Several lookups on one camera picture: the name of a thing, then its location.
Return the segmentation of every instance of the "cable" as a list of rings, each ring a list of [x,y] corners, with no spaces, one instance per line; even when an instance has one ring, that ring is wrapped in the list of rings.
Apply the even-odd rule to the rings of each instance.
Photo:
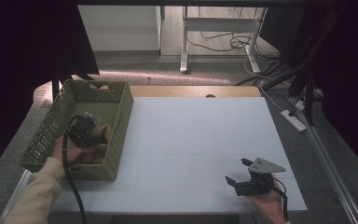
[[[295,110],[292,111],[291,113],[295,114],[297,112],[297,108],[295,105],[292,105],[286,98],[284,98],[282,95],[280,95],[279,93],[277,93],[276,91],[273,91],[272,89],[269,89],[270,91],[274,92],[276,95],[280,96],[281,98],[283,98],[284,101],[287,102],[287,104],[289,104],[290,106],[292,106]]]
[[[243,7],[241,7],[240,16],[239,16],[238,18],[240,18],[240,17],[241,17],[241,15],[242,15],[242,11],[243,11]]]
[[[265,76],[272,74],[272,73],[273,73],[275,70],[277,70],[280,66],[282,66],[282,63],[280,63],[280,64],[278,64],[277,66],[275,66],[271,71],[265,73]],[[276,73],[275,75],[272,75],[271,77],[269,77],[269,79],[270,79],[270,80],[274,80],[274,79],[275,79],[274,77],[276,77],[278,74],[280,74],[283,70],[286,70],[286,69],[287,69],[287,67],[284,67],[284,68],[282,68],[282,69],[280,69],[280,70],[277,70],[277,71],[276,71],[277,73]],[[263,80],[263,78],[257,79],[257,80],[252,84],[252,86],[256,86],[256,84],[257,84],[258,82],[260,82],[261,80]]]
[[[245,70],[246,70],[246,72],[248,72],[250,75],[252,75],[252,76],[255,76],[255,77],[262,77],[262,78],[266,78],[266,79],[271,79],[271,80],[274,80],[274,78],[272,78],[272,77],[265,77],[265,76],[261,76],[261,75],[258,75],[258,74],[255,74],[255,73],[253,73],[253,72],[251,72],[251,71],[249,71],[248,70],[248,68],[246,67],[246,65],[244,66],[245,67]]]
[[[278,181],[278,182],[282,185],[282,187],[283,187],[283,189],[284,189],[283,193],[286,193],[286,186],[282,183],[282,181],[279,180],[279,179],[277,179],[277,178],[273,178],[273,179],[276,180],[276,181]]]
[[[77,187],[74,183],[74,180],[72,179],[70,170],[69,170],[69,166],[68,166],[68,159],[67,159],[67,147],[68,147],[68,133],[69,133],[69,128],[72,124],[72,122],[79,118],[80,116],[74,116],[73,118],[71,118],[71,120],[69,121],[68,124],[68,128],[65,131],[65,134],[63,135],[63,139],[62,139],[62,165],[63,165],[63,170],[65,171],[65,176],[68,179],[69,185],[71,186],[72,191],[75,194],[76,200],[77,200],[77,204],[79,206],[80,209],[80,214],[81,214],[81,218],[82,218],[82,222],[83,224],[87,224],[87,217],[86,217],[86,212],[84,211],[84,206],[83,206],[83,202],[81,201],[81,197],[80,194],[77,190]]]
[[[287,196],[286,193],[283,193],[280,189],[276,188],[275,186],[272,186],[271,188],[275,192],[279,193],[283,198],[283,216],[286,221],[289,221],[289,216],[287,215]]]
[[[231,12],[232,12],[232,17],[234,17],[235,9],[236,7],[234,7],[234,9],[232,9],[232,7],[226,7],[226,10],[228,11],[228,15],[226,15],[226,18],[231,14]]]
[[[246,82],[248,82],[248,81],[254,80],[254,79],[256,79],[256,78],[259,78],[259,79],[261,80],[260,77],[264,78],[265,76],[267,76],[267,75],[269,75],[269,74],[272,74],[272,72],[274,72],[278,67],[280,67],[280,66],[282,66],[283,64],[285,64],[285,63],[279,63],[277,66],[275,66],[274,68],[272,68],[272,70],[269,71],[269,69],[271,69],[272,65],[275,64],[275,62],[277,62],[277,61],[278,61],[278,59],[274,60],[274,62],[272,62],[272,63],[268,66],[268,68],[267,68],[265,71],[263,71],[262,73],[260,73],[260,74],[254,74],[254,73],[250,72],[250,71],[246,68],[246,66],[245,66],[245,70],[246,70],[250,75],[253,75],[253,77],[246,78],[245,80],[243,80],[243,81],[241,81],[241,82],[235,84],[235,86],[240,86],[240,85],[242,85],[243,83],[246,83]],[[277,71],[278,74],[279,74],[281,71],[285,70],[285,69],[286,69],[286,67],[284,67],[284,68],[281,69],[281,70],[278,70],[278,71]]]
[[[263,86],[260,86],[260,90],[262,91],[262,92],[264,92],[264,94],[269,98],[269,96],[266,94],[266,92],[263,90]],[[277,104],[275,104],[278,108],[280,108],[280,110],[281,111],[283,111],[283,109],[280,107],[280,106],[278,106]]]
[[[232,32],[232,33],[226,33],[226,34],[221,34],[221,35],[212,35],[212,36],[205,36],[205,35],[203,35],[202,31],[200,31],[200,33],[201,33],[202,37],[204,37],[206,39],[212,39],[212,38],[217,38],[217,37],[223,36],[223,35],[242,34],[243,32]]]
[[[237,49],[244,49],[247,45],[249,45],[249,41],[252,39],[250,36],[246,36],[246,35],[237,35],[237,36],[234,35],[234,34],[241,34],[241,33],[231,33],[231,34],[232,34],[232,38],[229,41],[230,46],[234,47],[233,44],[237,42],[237,46],[236,46]],[[241,41],[238,39],[238,37],[247,38],[248,40],[246,42]]]
[[[257,220],[255,219],[255,215],[251,214],[251,217],[252,217],[252,221],[254,222],[254,224],[258,224]]]
[[[274,59],[279,59],[279,52],[277,52],[277,50],[272,46],[272,48],[275,51],[275,55],[269,56],[269,55],[265,55],[261,52],[261,50],[259,49],[257,43],[255,44],[255,57],[257,57],[258,59],[267,61],[267,60],[274,60]]]
[[[231,51],[231,50],[234,50],[234,49],[235,49],[235,47],[234,47],[234,48],[231,48],[231,49],[211,49],[211,48],[208,48],[208,47],[203,46],[203,45],[200,45],[200,44],[195,44],[195,43],[191,42],[188,38],[187,38],[187,41],[188,41],[190,44],[194,45],[194,46],[202,47],[202,48],[209,49],[209,50],[212,50],[212,51],[220,51],[220,52],[221,52],[221,51]]]

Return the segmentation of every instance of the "hand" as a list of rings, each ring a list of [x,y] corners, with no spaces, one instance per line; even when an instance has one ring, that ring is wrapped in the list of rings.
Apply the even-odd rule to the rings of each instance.
[[[279,189],[279,185],[276,180],[274,180],[274,185],[277,189]],[[265,195],[252,195],[246,197],[258,207],[261,214],[263,214],[263,216],[267,218],[270,223],[284,224],[286,222],[282,210],[282,196],[279,193],[271,190]]]
[[[62,161],[62,140],[63,135],[55,140],[55,146],[53,152],[51,153],[51,157],[59,161]],[[92,152],[92,148],[90,147],[77,147],[70,137],[68,137],[68,146],[66,149],[68,163],[74,162],[82,155]]]

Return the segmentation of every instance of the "table leg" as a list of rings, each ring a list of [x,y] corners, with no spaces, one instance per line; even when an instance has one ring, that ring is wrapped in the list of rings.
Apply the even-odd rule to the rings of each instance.
[[[187,7],[183,7],[183,40],[180,72],[184,74],[187,73]]]
[[[260,33],[261,25],[263,24],[264,16],[266,15],[266,8],[262,7],[260,14],[257,16],[255,29],[252,32],[251,41],[249,42],[249,46],[245,47],[247,57],[249,59],[249,63],[252,66],[253,72],[255,74],[260,73],[260,68],[258,67],[257,61],[255,60],[255,43],[258,38],[258,34]]]

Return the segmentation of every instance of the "wall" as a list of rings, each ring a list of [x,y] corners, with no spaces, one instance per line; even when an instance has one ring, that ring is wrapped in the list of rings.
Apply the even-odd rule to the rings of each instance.
[[[160,7],[79,6],[94,51],[159,50]]]

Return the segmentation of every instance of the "gray floor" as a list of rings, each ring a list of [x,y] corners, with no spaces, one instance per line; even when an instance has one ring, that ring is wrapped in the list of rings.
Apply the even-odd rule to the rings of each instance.
[[[251,77],[243,68],[243,58],[202,58],[192,57],[189,61],[190,75],[179,72],[179,58],[96,53],[101,80],[128,81],[131,85],[235,85]],[[260,62],[266,69],[270,62]],[[286,84],[274,88],[285,93]],[[282,97],[268,92],[281,107],[289,108]],[[51,101],[50,83],[39,87],[34,93],[34,105],[27,119],[22,123],[13,141],[0,159],[0,216],[16,187],[23,169],[18,165],[21,152],[37,129],[37,120],[48,112]],[[269,100],[268,107],[275,122],[283,147],[292,165],[302,196],[308,207],[304,213],[291,213],[292,223],[350,223],[338,195],[321,164],[318,155],[306,133],[298,133],[280,115],[280,109]],[[315,103],[315,129],[321,136],[333,163],[338,169],[351,195],[358,205],[358,160],[339,134],[324,119],[320,103]],[[49,223],[80,223],[79,214],[52,213]],[[251,216],[169,216],[132,217],[102,216],[89,214],[89,223],[267,223],[259,214]]]

